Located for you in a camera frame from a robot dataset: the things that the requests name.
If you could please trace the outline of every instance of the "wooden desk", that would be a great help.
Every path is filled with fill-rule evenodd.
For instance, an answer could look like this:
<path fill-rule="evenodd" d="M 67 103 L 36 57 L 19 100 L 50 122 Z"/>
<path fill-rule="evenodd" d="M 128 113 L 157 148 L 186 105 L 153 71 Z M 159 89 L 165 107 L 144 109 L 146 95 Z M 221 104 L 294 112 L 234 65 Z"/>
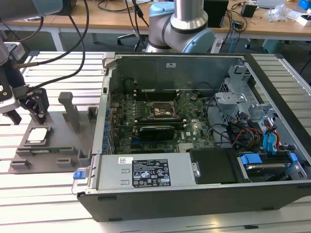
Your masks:
<path fill-rule="evenodd" d="M 149 9 L 151 4 L 143 4 L 140 6 L 144 13 L 144 18 L 149 22 Z M 99 9 L 93 0 L 88 1 L 88 7 L 90 12 L 90 22 L 89 27 L 92 29 L 130 29 L 132 32 L 132 25 L 128 16 L 128 13 L 116 14 L 112 12 L 107 12 Z M 123 1 L 110 1 L 107 4 L 107 8 L 111 10 L 118 10 L 126 8 Z M 86 9 L 84 2 L 82 0 L 77 1 L 77 5 L 72 12 L 72 18 L 79 28 L 84 28 L 86 25 Z M 131 13 L 133 23 L 134 22 L 134 12 Z M 56 16 L 53 20 L 52 25 L 54 27 L 70 27 L 73 25 L 67 16 Z M 138 17 L 138 26 L 140 30 L 148 30 L 145 23 Z"/>
<path fill-rule="evenodd" d="M 242 0 L 230 0 L 228 9 L 231 6 Z M 302 8 L 298 6 L 298 0 L 287 2 L 287 6 L 301 11 Z M 106 12 L 99 9 L 93 0 L 88 0 L 88 6 L 90 10 L 90 24 L 89 33 L 92 33 L 93 40 L 96 41 L 96 33 L 122 33 L 128 34 L 133 33 L 132 25 L 129 20 L 127 13 L 116 14 L 111 12 Z M 144 18 L 149 21 L 149 8 L 150 4 L 143 4 L 141 9 L 144 13 Z M 107 4 L 107 8 L 111 10 L 123 9 L 126 5 L 122 0 L 114 0 Z M 241 7 L 238 7 L 236 12 L 241 11 Z M 263 17 L 266 10 L 258 9 L 252 18 L 247 18 L 248 26 L 247 29 L 241 34 L 241 38 L 253 38 L 253 39 L 275 39 L 275 40 L 310 40 L 311 37 L 311 27 L 303 27 L 299 23 L 288 20 L 288 22 L 269 22 Z M 82 0 L 78 0 L 77 5 L 72 13 L 72 17 L 76 22 L 79 29 L 83 32 L 86 22 L 86 12 L 84 3 Z M 243 18 L 233 13 L 233 18 L 235 20 L 244 21 Z M 16 21 L 9 23 L 12 30 L 20 31 L 35 31 L 39 25 L 39 20 L 35 21 Z M 138 26 L 141 34 L 148 34 L 148 28 L 143 23 L 143 21 L 138 18 Z M 5 30 L 3 25 L 0 25 L 0 30 Z M 72 23 L 67 16 L 48 16 L 45 19 L 42 31 L 50 32 L 56 49 L 58 51 L 63 51 L 63 46 L 61 43 L 61 32 L 73 32 Z M 221 28 L 213 28 L 215 32 L 215 42 L 213 45 L 213 52 L 219 52 L 217 45 L 221 42 L 229 31 L 229 20 L 225 17 L 223 25 Z"/>

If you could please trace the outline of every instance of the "warning label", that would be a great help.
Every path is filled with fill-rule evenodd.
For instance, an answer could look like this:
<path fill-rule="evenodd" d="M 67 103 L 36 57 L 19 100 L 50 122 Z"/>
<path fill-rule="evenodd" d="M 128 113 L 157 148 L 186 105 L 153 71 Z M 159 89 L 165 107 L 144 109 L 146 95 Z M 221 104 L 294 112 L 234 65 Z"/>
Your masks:
<path fill-rule="evenodd" d="M 133 160 L 133 187 L 171 186 L 167 159 Z"/>

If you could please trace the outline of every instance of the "blue object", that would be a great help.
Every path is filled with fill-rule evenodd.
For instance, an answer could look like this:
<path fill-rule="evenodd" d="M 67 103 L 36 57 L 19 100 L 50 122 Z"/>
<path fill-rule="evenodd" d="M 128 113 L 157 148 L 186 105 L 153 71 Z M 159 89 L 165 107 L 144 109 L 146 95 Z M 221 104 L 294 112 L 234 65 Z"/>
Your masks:
<path fill-rule="evenodd" d="M 233 46 L 233 41 L 234 41 L 234 34 L 235 34 L 235 26 L 234 26 L 234 24 L 233 24 L 233 37 L 232 37 L 232 41 L 231 41 L 231 46 L 230 46 L 229 53 L 231 53 L 231 51 L 232 51 L 232 46 Z"/>
<path fill-rule="evenodd" d="M 293 163 L 296 162 L 296 161 L 298 161 L 298 158 L 297 158 L 297 156 L 295 155 L 295 153 L 290 153 L 290 159 L 292 160 Z"/>
<path fill-rule="evenodd" d="M 60 12 L 63 8 L 62 0 L 33 0 L 33 4 L 40 16 L 47 16 Z"/>
<path fill-rule="evenodd" d="M 241 156 L 242 163 L 246 164 L 262 164 L 259 154 L 244 154 Z"/>
<path fill-rule="evenodd" d="M 173 2 L 157 2 L 150 7 L 149 17 L 168 15 L 174 12 Z"/>
<path fill-rule="evenodd" d="M 207 52 L 214 41 L 214 32 L 211 29 L 204 29 L 194 36 L 184 47 L 182 52 Z"/>
<path fill-rule="evenodd" d="M 262 147 L 264 149 L 267 149 L 267 147 L 268 147 L 268 137 L 269 137 L 269 135 L 267 134 L 267 131 L 266 131 L 264 136 L 263 136 L 263 140 L 262 140 Z"/>
<path fill-rule="evenodd" d="M 269 142 L 268 142 L 268 151 L 272 152 L 272 154 L 276 154 L 276 151 L 273 150 L 273 143 L 274 143 L 275 138 L 276 138 L 275 135 L 271 133 Z"/>
<path fill-rule="evenodd" d="M 74 171 L 73 172 L 73 179 L 74 180 L 83 180 L 86 178 L 86 172 L 85 171 Z"/>
<path fill-rule="evenodd" d="M 308 10 L 309 8 L 311 8 L 311 1 L 300 0 L 298 5 L 301 6 L 303 9 Z"/>
<path fill-rule="evenodd" d="M 106 108 L 106 114 L 107 116 L 110 115 L 111 111 L 110 111 L 110 108 Z"/>

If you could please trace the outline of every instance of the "metal cylinder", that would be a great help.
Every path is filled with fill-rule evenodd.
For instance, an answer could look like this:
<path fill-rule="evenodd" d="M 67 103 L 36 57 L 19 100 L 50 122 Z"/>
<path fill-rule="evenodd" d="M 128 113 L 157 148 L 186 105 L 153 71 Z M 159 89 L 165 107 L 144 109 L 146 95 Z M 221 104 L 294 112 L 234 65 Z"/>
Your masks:
<path fill-rule="evenodd" d="M 207 13 L 204 11 L 204 0 L 175 0 L 175 12 L 171 25 L 178 30 L 189 31 L 207 24 Z"/>

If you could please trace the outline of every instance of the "chair leg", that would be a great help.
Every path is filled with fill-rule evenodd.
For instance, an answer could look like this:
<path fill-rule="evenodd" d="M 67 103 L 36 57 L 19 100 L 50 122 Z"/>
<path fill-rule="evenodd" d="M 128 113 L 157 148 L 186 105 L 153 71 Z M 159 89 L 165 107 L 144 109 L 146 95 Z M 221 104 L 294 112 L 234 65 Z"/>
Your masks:
<path fill-rule="evenodd" d="M 121 40 L 126 38 L 136 37 L 135 34 L 122 35 L 117 38 L 117 44 L 122 45 Z"/>

